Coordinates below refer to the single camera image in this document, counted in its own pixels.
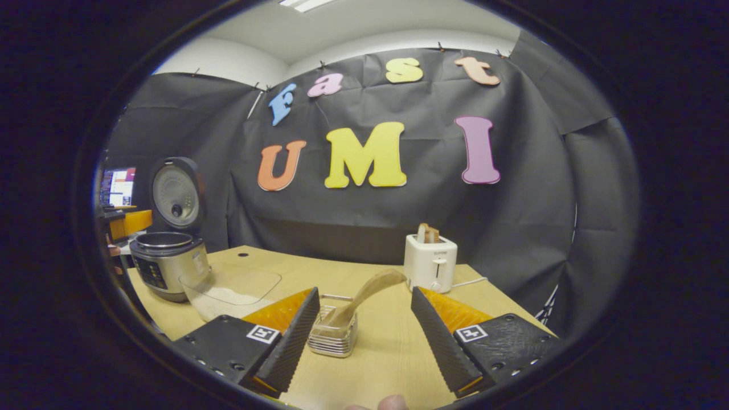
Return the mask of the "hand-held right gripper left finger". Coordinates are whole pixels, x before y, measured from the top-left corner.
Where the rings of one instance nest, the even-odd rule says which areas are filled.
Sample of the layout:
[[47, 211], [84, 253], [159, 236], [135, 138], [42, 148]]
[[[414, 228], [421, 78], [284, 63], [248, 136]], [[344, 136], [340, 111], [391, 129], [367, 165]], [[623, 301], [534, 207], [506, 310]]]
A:
[[212, 374], [278, 399], [289, 389], [318, 313], [313, 286], [243, 318], [219, 315], [174, 345]]

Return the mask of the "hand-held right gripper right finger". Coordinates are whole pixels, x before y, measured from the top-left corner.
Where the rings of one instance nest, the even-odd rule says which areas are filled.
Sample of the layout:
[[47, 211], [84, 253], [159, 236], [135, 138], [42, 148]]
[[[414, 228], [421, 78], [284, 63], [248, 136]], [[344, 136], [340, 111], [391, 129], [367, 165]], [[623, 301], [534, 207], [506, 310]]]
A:
[[515, 313], [492, 317], [422, 286], [412, 289], [411, 310], [459, 399], [525, 373], [562, 344]]

